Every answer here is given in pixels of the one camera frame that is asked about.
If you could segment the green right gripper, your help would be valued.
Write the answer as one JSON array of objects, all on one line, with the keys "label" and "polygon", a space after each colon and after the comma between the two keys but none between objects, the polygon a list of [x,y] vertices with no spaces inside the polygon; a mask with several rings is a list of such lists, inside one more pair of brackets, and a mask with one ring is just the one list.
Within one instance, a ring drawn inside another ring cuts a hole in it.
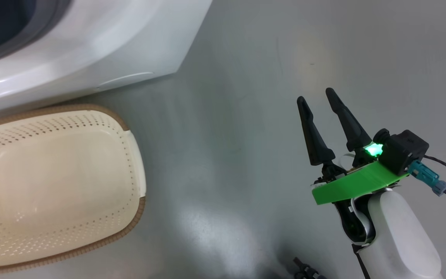
[{"label": "green right gripper", "polygon": [[[372,162],[359,164],[347,171],[346,175],[336,176],[334,180],[316,181],[312,187],[312,195],[317,205],[332,203],[340,216],[342,228],[354,245],[368,245],[375,237],[375,228],[367,210],[367,202],[372,194],[386,188],[393,188],[407,174],[396,176],[378,162],[382,153],[382,145],[372,143],[352,112],[345,106],[338,94],[331,87],[325,90],[332,111],[338,116],[347,138],[348,157],[373,159]],[[324,143],[314,116],[304,97],[296,100],[300,115],[303,135],[307,147],[309,161],[312,166],[332,164],[335,159],[333,150]]]}]

